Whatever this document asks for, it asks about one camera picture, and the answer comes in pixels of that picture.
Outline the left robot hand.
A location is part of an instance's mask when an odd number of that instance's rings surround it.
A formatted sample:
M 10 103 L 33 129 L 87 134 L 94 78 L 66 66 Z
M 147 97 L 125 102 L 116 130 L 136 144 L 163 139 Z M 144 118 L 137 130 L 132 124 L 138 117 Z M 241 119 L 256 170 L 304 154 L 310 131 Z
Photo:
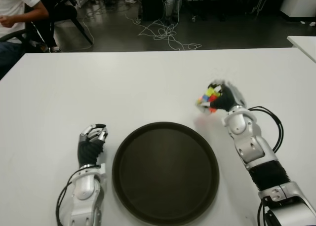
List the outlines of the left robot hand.
M 97 163 L 107 136 L 108 130 L 105 124 L 92 124 L 80 133 L 77 148 L 79 168 Z

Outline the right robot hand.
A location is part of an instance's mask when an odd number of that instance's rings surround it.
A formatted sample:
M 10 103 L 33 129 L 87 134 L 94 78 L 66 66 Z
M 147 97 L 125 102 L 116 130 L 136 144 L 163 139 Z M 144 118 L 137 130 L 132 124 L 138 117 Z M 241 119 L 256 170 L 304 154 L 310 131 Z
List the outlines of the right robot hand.
M 203 113 L 215 113 L 217 110 L 229 112 L 235 106 L 246 108 L 246 101 L 240 91 L 230 82 L 217 79 L 212 81 L 206 92 L 196 101 Z

